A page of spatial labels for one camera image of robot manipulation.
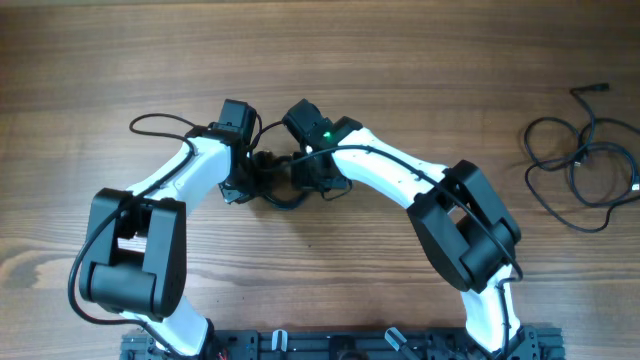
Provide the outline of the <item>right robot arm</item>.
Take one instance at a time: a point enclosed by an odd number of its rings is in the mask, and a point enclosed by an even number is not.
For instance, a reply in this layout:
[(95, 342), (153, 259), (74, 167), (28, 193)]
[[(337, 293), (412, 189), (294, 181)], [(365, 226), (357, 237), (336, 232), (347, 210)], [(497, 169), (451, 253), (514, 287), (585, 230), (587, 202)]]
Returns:
[(521, 231), (483, 172), (466, 160), (448, 167), (410, 156), (354, 119), (331, 122), (307, 100), (283, 124), (301, 146), (296, 166), (328, 167), (406, 210), (432, 267), (461, 293), (467, 334), (486, 354), (507, 358), (521, 327), (510, 289), (523, 276)]

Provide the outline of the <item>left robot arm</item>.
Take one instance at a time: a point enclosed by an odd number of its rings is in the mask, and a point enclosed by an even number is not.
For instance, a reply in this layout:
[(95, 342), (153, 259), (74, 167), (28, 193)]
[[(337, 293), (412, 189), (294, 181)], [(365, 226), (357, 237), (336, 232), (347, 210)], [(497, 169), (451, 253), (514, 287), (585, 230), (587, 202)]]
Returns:
[(219, 188), (227, 203), (257, 197), (251, 152), (262, 121), (246, 102), (226, 100), (218, 121), (192, 124), (180, 151), (147, 179), (126, 190), (104, 188), (91, 203), (85, 243), (70, 270), (73, 311), (84, 299), (115, 314), (113, 324), (136, 325), (164, 359), (222, 359), (212, 322), (184, 296), (186, 220)]

